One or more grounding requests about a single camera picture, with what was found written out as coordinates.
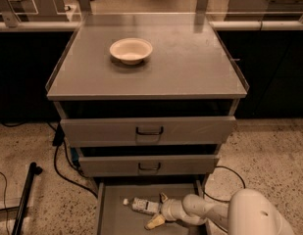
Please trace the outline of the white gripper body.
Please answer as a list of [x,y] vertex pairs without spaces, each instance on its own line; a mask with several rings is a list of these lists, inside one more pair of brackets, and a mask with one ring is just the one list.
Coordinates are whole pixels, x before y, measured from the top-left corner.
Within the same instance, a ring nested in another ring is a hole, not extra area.
[[161,214],[166,221],[176,221],[182,219],[183,208],[181,200],[168,199],[162,204]]

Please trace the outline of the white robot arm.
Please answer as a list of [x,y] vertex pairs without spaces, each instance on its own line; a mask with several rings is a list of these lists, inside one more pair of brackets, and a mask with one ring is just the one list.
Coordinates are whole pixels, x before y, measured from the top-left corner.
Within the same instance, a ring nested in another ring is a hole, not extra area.
[[211,220],[227,231],[227,235],[294,235],[289,222],[260,192],[252,189],[237,191],[228,206],[209,203],[194,194],[182,200],[162,195],[160,212],[145,225],[148,230],[166,221],[181,220],[190,225],[201,225]]

